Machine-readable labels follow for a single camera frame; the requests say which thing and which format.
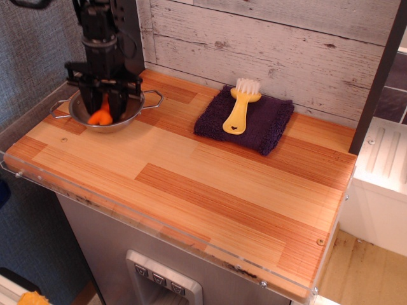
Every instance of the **knitted cloth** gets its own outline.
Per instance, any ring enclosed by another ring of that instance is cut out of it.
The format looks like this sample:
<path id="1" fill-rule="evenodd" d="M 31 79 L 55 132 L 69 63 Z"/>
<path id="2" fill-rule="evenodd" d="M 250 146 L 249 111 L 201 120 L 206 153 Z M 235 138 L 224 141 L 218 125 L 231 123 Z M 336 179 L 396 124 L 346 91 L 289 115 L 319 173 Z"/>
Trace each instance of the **knitted cloth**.
<path id="1" fill-rule="evenodd" d="M 230 86 L 224 86 L 195 123 L 194 133 L 219 141 L 233 142 L 267 156 L 278 144 L 294 111 L 292 100 L 262 96 L 249 103 L 246 131 L 232 135 L 222 129 L 236 100 L 230 95 Z"/>

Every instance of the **dark metal frame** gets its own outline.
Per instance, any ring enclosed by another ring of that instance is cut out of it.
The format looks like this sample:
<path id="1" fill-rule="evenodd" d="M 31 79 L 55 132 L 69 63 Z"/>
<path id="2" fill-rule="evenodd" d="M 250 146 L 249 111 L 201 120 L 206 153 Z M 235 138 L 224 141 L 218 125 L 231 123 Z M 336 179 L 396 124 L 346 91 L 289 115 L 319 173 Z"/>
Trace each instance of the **dark metal frame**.
<path id="1" fill-rule="evenodd" d="M 352 144 L 350 145 L 349 152 L 352 154 L 359 154 L 362 148 L 364 138 L 368 132 L 371 120 L 373 119 L 380 95 L 382 94 L 383 87 L 389 76 L 390 69 L 396 57 L 406 26 L 407 0 L 401 0 L 382 59 L 379 63 L 361 118 L 359 119 L 356 133 Z"/>

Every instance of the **brush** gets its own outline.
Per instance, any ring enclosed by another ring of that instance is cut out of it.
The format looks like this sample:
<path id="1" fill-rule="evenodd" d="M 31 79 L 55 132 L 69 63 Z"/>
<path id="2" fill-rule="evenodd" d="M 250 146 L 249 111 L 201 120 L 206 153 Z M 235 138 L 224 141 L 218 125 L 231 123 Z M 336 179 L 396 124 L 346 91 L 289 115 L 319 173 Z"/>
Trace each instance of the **brush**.
<path id="1" fill-rule="evenodd" d="M 261 98 L 259 89 L 260 84 L 257 81 L 246 78 L 237 79 L 236 88 L 230 90 L 236 103 L 229 118 L 222 125 L 225 132 L 232 135 L 241 135 L 245 132 L 247 105 L 257 102 Z"/>

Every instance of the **white bristles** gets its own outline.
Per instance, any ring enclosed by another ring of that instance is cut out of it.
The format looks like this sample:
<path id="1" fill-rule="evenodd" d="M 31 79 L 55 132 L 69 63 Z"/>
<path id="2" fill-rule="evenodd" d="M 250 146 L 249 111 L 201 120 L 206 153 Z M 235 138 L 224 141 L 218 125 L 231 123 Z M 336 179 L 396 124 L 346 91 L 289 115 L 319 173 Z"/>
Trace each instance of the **white bristles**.
<path id="1" fill-rule="evenodd" d="M 247 94 L 257 94 L 260 90 L 260 83 L 247 78 L 238 78 L 236 89 Z"/>

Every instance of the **bowl handle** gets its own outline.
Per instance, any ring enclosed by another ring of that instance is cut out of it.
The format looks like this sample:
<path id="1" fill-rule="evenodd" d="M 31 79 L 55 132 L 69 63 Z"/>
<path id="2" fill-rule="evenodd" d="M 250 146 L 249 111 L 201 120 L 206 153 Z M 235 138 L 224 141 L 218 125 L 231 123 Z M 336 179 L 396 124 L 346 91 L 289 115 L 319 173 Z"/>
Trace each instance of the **bowl handle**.
<path id="1" fill-rule="evenodd" d="M 57 110 L 57 108 L 60 106 L 60 104 L 63 104 L 65 102 L 70 102 L 71 100 L 59 100 L 56 102 L 51 108 L 50 108 L 50 114 L 55 118 L 55 119 L 62 119 L 62 118 L 70 118 L 70 114 L 66 114 L 65 116 L 57 116 L 54 111 Z"/>
<path id="2" fill-rule="evenodd" d="M 164 100 L 164 96 L 160 92 L 158 92 L 157 90 L 143 91 L 143 93 L 144 94 L 146 94 L 146 93 L 155 93 L 155 94 L 161 96 L 161 99 L 156 105 L 143 107 L 142 110 L 149 109 L 149 108 L 157 108 L 157 107 L 159 107 L 161 105 L 162 101 Z"/>

